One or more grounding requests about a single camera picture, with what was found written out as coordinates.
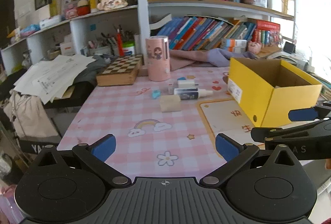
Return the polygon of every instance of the pen holder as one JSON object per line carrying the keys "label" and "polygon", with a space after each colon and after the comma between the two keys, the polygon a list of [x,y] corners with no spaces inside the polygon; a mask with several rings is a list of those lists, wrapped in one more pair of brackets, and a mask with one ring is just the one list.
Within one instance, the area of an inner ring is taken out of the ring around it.
{"label": "pen holder", "polygon": [[152,81],[170,79],[168,36],[146,38],[148,77]]}

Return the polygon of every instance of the yellow cardboard box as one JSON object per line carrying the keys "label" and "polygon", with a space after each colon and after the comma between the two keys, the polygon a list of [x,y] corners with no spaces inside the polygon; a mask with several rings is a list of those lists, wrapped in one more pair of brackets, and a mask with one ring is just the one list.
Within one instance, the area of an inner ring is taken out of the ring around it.
{"label": "yellow cardboard box", "polygon": [[292,109],[312,107],[322,84],[284,60],[231,58],[228,91],[256,127],[290,123]]}

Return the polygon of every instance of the white bottle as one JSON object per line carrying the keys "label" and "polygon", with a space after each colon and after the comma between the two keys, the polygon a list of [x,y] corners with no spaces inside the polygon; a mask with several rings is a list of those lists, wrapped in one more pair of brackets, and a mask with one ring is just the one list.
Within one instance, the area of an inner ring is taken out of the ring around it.
{"label": "white bottle", "polygon": [[173,90],[174,95],[179,95],[181,100],[198,99],[201,97],[207,97],[213,95],[213,91],[208,91],[205,89],[193,88],[176,88]]}

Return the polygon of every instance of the wooden block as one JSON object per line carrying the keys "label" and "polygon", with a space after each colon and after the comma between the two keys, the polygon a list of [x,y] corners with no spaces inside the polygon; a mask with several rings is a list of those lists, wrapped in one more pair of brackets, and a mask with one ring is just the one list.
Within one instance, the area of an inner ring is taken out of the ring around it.
{"label": "wooden block", "polygon": [[161,112],[181,111],[179,95],[164,95],[160,97]]}

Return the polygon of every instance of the blue clip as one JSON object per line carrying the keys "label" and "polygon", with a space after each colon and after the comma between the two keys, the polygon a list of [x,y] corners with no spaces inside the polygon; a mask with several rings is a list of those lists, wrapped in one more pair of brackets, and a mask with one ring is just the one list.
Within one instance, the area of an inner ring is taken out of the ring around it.
{"label": "blue clip", "polygon": [[153,99],[157,99],[157,98],[159,98],[160,96],[161,96],[161,91],[159,91],[159,90],[155,90],[155,91],[152,92],[152,98],[153,98]]}

